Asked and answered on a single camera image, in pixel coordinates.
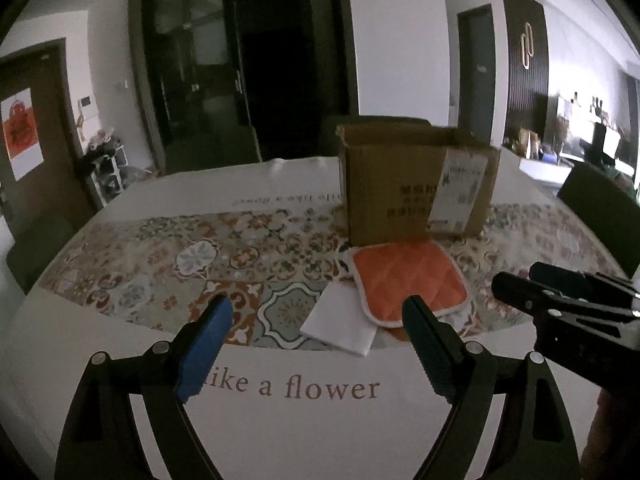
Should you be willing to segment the dark chair right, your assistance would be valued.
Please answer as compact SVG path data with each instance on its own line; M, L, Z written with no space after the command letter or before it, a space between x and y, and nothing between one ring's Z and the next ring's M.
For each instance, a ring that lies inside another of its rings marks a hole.
M639 267L639 206L603 171L575 166L558 194L632 278Z

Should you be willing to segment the orange quilted pot holder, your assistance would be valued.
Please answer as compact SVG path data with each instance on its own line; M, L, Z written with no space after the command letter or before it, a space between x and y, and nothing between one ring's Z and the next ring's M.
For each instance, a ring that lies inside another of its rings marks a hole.
M401 328L402 304L411 296L439 318L471 301L465 278L441 244L388 243L352 248L346 257L364 315L384 328Z

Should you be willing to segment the white folded cloth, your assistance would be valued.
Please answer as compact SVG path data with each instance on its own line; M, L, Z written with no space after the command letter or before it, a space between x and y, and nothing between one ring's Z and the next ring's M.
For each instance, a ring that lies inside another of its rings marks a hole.
M349 282L329 283L300 328L303 335L355 356L368 355L377 331Z

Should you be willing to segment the cardboard box with label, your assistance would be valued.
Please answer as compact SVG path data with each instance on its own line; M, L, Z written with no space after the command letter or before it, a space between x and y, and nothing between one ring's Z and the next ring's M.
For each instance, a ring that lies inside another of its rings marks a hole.
M414 118L343 119L335 134L350 244L480 234L498 176L498 148Z

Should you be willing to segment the small shelf with items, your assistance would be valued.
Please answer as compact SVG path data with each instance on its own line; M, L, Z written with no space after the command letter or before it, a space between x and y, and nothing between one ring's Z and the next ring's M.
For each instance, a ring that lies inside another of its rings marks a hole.
M89 141L88 150L75 164L79 180L89 185L99 208L122 194L128 186L128 158L115 129L100 129Z

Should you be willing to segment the red and white door poster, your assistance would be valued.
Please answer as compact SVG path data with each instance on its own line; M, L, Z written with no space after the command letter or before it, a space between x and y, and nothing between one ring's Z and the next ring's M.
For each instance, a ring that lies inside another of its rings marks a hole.
M43 163L32 92L29 88L1 102L2 134L15 180Z

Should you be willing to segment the dark glass double door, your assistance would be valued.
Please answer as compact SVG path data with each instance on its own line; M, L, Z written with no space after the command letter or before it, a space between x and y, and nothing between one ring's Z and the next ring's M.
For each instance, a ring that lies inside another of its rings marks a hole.
M162 174L333 156L358 112L350 0L128 0Z

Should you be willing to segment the gold wall ornament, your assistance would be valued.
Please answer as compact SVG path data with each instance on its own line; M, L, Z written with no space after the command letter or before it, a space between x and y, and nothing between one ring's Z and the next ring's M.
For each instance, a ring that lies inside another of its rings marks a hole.
M524 25L520 38L521 63L524 70L529 70L535 56L535 39L533 26L529 22Z

